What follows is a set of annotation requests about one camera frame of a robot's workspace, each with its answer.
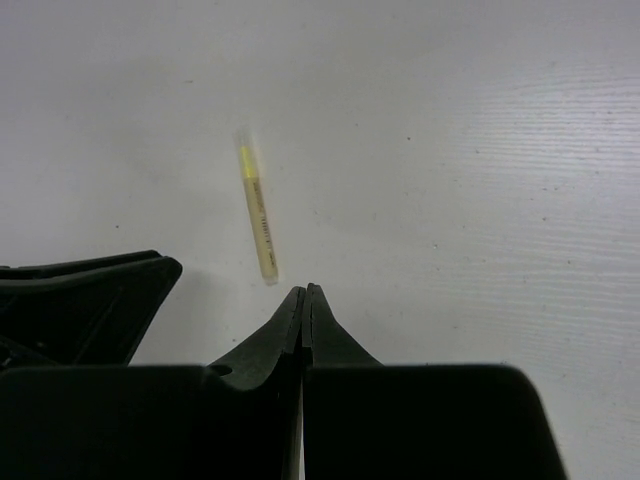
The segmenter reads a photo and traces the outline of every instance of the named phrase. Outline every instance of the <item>pen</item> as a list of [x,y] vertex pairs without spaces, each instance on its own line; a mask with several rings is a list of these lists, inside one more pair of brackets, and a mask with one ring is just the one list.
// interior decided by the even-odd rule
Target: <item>pen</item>
[[267,223],[267,211],[265,210],[260,187],[260,175],[248,129],[241,128],[235,134],[235,140],[240,158],[242,183],[247,196],[251,229],[253,230],[253,238],[258,252],[260,272],[267,285],[275,285],[278,283],[278,265],[276,264],[269,224]]

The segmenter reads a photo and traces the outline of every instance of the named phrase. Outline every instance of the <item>white table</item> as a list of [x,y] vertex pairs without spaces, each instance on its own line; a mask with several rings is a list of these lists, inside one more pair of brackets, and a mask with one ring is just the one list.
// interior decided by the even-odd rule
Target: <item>white table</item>
[[633,0],[4,0],[0,264],[177,258],[136,363],[211,361],[319,283],[383,362],[522,368],[574,478],[635,478],[639,27]]

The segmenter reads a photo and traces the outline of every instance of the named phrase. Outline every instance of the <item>marker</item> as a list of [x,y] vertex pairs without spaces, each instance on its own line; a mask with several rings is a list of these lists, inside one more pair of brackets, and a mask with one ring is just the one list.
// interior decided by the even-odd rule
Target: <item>marker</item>
[[253,230],[253,238],[258,252],[260,272],[267,285],[275,285],[278,283],[278,265],[276,264],[269,224],[267,223],[267,211],[262,198],[260,175],[248,129],[241,128],[235,134],[235,140],[238,156],[240,157],[240,172],[242,174],[244,192],[247,196],[251,229]]

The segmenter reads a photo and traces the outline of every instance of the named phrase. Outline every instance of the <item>white surface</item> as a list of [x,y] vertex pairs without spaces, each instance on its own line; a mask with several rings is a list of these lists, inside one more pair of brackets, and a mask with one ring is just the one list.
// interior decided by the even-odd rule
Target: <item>white surface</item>
[[382,361],[521,367],[574,478],[636,478],[639,25],[633,0],[3,0],[0,263],[179,259],[137,363],[215,359],[319,283]]

